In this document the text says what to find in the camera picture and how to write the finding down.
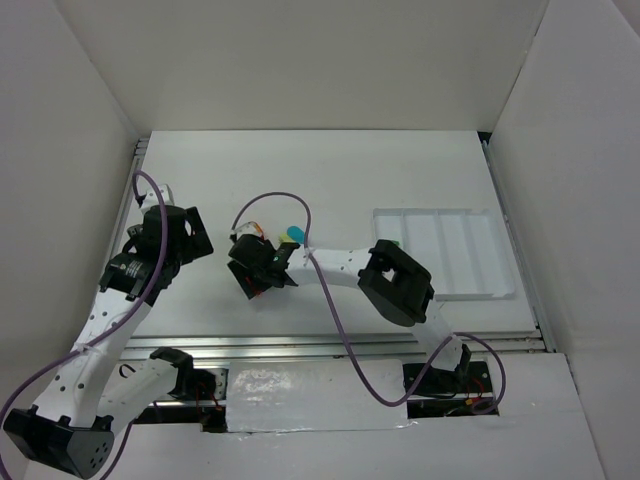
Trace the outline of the blue rounded lego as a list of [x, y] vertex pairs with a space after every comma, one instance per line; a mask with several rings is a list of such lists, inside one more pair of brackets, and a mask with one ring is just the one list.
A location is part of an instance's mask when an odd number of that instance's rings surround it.
[[296, 243], [303, 244], [305, 241], [305, 232], [298, 226], [289, 226], [286, 230], [286, 234]]

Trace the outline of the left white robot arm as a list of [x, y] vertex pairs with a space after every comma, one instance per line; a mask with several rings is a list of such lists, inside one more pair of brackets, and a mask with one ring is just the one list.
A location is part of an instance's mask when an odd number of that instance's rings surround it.
[[137, 326], [180, 268], [212, 254], [197, 208], [148, 208], [106, 265], [70, 360], [28, 408], [4, 408], [3, 429], [28, 459], [81, 479], [105, 465], [116, 435], [163, 396], [194, 400], [215, 377], [191, 355], [160, 347], [130, 377], [107, 385]]

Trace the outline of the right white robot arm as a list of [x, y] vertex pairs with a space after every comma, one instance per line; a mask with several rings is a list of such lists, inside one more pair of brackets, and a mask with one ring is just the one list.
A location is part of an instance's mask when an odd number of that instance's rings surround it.
[[409, 329], [426, 354], [437, 354], [428, 370], [433, 382], [455, 389], [466, 382], [470, 351], [442, 317], [431, 274], [392, 241], [356, 250], [274, 247], [248, 233], [231, 241], [228, 267], [247, 298], [312, 284], [357, 289], [385, 320]]

